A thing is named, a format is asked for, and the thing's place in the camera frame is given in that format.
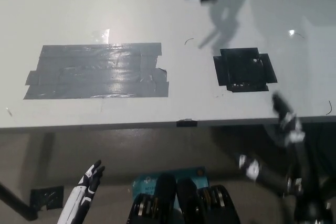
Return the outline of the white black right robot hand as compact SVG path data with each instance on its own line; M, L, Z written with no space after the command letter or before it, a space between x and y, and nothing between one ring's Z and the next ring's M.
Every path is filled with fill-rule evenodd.
M283 140L285 148L297 166L298 178L303 184L308 183L311 178L311 166L305 144L306 134L302 129L301 121L280 93L275 92L272 95L272 103L279 118L280 139ZM239 170L255 182L284 188L289 187L292 182L292 179L285 179L261 165L256 159L249 158L244 154L240 154L237 160Z

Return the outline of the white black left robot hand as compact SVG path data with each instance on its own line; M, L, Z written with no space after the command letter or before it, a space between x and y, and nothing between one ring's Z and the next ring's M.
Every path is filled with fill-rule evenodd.
M60 214L57 224L82 224L100 185L105 167L96 161L73 188Z

